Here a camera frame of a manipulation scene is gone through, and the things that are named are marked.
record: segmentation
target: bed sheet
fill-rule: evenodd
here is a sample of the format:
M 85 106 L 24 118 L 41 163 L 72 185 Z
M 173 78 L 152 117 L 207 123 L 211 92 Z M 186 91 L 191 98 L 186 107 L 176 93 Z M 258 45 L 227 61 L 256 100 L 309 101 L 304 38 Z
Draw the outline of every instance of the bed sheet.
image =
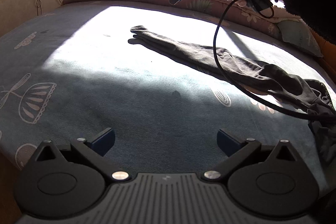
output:
M 24 23 L 0 38 L 0 151 L 21 169 L 42 140 L 65 144 L 112 127 L 116 142 L 105 157 L 133 175 L 202 172 L 226 158 L 216 145 L 224 128 L 269 145 L 289 139 L 320 191 L 327 191 L 307 121 L 128 43 L 130 28 L 144 25 L 175 40 L 211 45 L 216 20 L 190 10 L 94 1 L 64 5 Z M 336 103 L 336 87 L 324 70 L 273 38 L 224 22 L 217 45 L 320 80 Z

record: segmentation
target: pillow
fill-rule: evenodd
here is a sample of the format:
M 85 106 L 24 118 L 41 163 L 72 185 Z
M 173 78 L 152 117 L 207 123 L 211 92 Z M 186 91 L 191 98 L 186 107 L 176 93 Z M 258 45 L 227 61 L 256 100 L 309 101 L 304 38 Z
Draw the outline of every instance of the pillow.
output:
M 292 20 L 284 20 L 277 25 L 284 42 L 290 43 L 310 55 L 323 57 L 319 44 L 305 24 Z

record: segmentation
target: gray garment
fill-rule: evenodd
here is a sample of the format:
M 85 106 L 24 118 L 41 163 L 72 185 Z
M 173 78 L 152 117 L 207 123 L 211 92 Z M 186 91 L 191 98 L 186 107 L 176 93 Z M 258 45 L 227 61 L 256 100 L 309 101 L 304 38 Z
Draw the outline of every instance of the gray garment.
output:
M 129 43 L 142 44 L 177 62 L 197 70 L 205 69 L 214 77 L 225 80 L 214 61 L 211 46 L 174 41 L 150 32 L 144 26 L 132 27 L 131 32 L 135 33 L 133 37 L 136 39 L 130 39 Z M 236 82 L 288 101 L 309 114 L 336 114 L 330 95 L 320 81 L 302 79 L 297 75 L 288 74 L 276 65 L 263 61 L 234 56 L 224 48 L 218 47 L 217 54 L 222 68 Z M 336 130 L 333 125 L 328 128 L 330 131 Z M 331 162 L 336 156 L 336 142 L 331 139 L 330 134 L 325 135 L 323 139 L 324 142 L 317 142 L 318 151 L 325 161 Z

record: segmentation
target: wooden floor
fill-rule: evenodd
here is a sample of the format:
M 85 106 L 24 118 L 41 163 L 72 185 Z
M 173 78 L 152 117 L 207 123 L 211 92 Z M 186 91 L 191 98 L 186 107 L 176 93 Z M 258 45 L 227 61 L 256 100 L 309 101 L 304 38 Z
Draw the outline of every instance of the wooden floor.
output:
M 21 216 L 13 196 L 19 170 L 0 153 L 0 223 L 13 224 Z

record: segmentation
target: metal pin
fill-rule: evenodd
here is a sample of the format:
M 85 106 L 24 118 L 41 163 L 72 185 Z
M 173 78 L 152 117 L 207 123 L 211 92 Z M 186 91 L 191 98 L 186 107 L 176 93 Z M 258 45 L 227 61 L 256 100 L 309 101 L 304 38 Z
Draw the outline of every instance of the metal pin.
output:
M 125 180 L 129 177 L 129 174 L 125 171 L 117 171 L 112 174 L 112 178 L 116 180 Z
M 204 176 L 207 179 L 219 179 L 221 177 L 221 173 L 217 171 L 207 171 L 204 173 Z

